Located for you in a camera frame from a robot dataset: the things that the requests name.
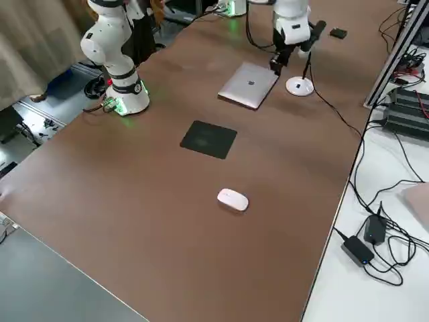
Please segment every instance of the black power adapter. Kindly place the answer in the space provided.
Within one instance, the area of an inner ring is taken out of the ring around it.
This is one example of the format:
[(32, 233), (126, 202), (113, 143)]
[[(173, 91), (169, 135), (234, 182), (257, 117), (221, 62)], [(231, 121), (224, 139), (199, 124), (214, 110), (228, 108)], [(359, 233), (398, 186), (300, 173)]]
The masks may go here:
[(386, 238), (386, 220), (378, 215), (370, 215), (365, 225), (363, 239), (374, 246), (381, 245)]
[(374, 259), (374, 253), (357, 236), (347, 237), (337, 228), (335, 231), (344, 240), (341, 249), (356, 263), (362, 267)]

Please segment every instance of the silver laptop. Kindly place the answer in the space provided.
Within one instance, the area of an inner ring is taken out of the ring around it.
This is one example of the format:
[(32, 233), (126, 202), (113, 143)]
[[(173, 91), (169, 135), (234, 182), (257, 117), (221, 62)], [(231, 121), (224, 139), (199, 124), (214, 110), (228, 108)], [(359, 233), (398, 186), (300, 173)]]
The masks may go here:
[(257, 109), (279, 76), (274, 71), (244, 62), (218, 95), (251, 109)]

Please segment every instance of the white circular base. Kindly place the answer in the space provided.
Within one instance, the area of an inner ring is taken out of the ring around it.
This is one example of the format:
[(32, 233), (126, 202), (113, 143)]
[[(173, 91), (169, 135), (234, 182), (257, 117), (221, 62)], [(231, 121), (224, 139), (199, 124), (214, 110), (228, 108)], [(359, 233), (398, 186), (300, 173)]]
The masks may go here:
[(286, 89), (295, 96), (308, 96), (314, 92), (313, 82), (308, 78), (292, 77), (286, 81)]

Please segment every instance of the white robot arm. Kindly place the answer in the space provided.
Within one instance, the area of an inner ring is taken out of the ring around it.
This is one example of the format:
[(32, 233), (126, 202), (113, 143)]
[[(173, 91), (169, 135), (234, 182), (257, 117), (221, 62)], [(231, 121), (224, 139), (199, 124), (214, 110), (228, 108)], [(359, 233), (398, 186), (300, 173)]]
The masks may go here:
[(133, 60), (121, 51), (132, 35), (133, 19), (144, 17), (137, 0), (126, 2), (88, 0), (99, 18), (80, 42), (86, 57), (106, 67), (113, 84), (106, 90), (104, 104), (120, 115), (138, 113), (149, 105), (148, 93)]

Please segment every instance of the curtain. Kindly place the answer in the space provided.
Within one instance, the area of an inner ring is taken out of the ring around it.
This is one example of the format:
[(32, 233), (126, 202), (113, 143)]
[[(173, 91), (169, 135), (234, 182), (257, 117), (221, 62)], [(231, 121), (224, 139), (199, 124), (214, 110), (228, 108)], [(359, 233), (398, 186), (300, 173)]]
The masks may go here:
[(0, 0), (0, 110), (83, 60), (80, 39), (93, 23), (81, 0)]

